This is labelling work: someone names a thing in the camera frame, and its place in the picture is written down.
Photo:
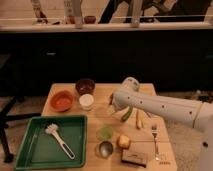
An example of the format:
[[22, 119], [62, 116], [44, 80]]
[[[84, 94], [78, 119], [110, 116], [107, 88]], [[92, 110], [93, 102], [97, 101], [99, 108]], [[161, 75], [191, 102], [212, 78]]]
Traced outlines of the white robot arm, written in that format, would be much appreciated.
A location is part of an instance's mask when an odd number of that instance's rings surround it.
[[139, 91], [140, 84], [127, 77], [112, 95], [116, 111], [133, 107], [182, 122], [204, 133], [196, 171], [213, 171], [213, 104], [208, 102], [148, 95]]

